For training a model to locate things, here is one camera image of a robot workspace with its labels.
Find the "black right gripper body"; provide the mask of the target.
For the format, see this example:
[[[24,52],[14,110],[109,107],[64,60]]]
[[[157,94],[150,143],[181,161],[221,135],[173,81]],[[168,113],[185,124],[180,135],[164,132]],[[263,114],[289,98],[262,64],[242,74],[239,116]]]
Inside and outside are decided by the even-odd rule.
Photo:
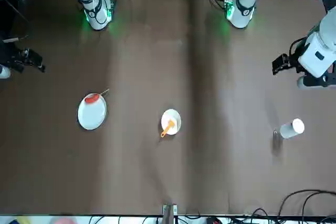
[[[31,66],[40,72],[45,72],[42,56],[30,48],[16,50],[9,59],[9,68],[20,73],[23,72],[25,66]]]

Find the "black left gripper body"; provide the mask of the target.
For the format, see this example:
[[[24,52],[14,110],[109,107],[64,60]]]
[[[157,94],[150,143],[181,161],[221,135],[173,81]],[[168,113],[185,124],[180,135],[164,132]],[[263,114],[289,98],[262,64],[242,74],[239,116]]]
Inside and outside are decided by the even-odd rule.
[[[285,70],[293,69],[295,68],[296,73],[300,72],[300,63],[298,61],[298,56],[296,54],[289,54],[285,57]]]

